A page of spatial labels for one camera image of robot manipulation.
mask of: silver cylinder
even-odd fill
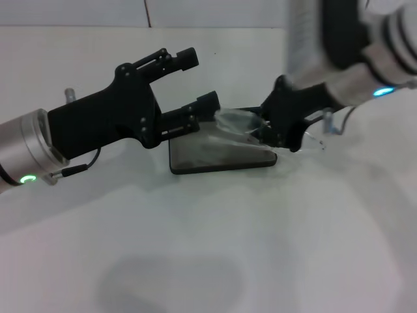
[[[67,166],[51,143],[44,110],[0,125],[0,193]]]

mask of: white table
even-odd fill
[[[0,123],[63,105],[66,87],[99,91],[162,47],[193,46],[201,64],[153,85],[163,110],[212,90],[225,106],[259,105],[283,45],[277,29],[3,27]],[[0,311],[415,312],[415,96],[360,108],[325,155],[285,175],[175,177],[166,143],[126,140],[88,173],[2,194]]]

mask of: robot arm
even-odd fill
[[[288,76],[262,104],[270,121],[255,134],[295,152],[324,111],[357,107],[408,87],[417,76],[417,6],[360,21],[353,0],[290,1]]]
[[[51,173],[69,160],[124,138],[135,138],[152,149],[197,132],[199,118],[220,109],[215,92],[162,113],[149,85],[197,65],[193,48],[176,57],[161,49],[117,67],[113,83],[103,91],[49,113],[37,110],[0,125],[0,193],[37,177],[51,182]]]

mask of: blue led light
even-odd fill
[[[393,93],[395,91],[395,88],[392,87],[385,87],[385,88],[381,88],[376,90],[373,95],[375,97],[382,97],[384,95],[387,95],[388,93]]]

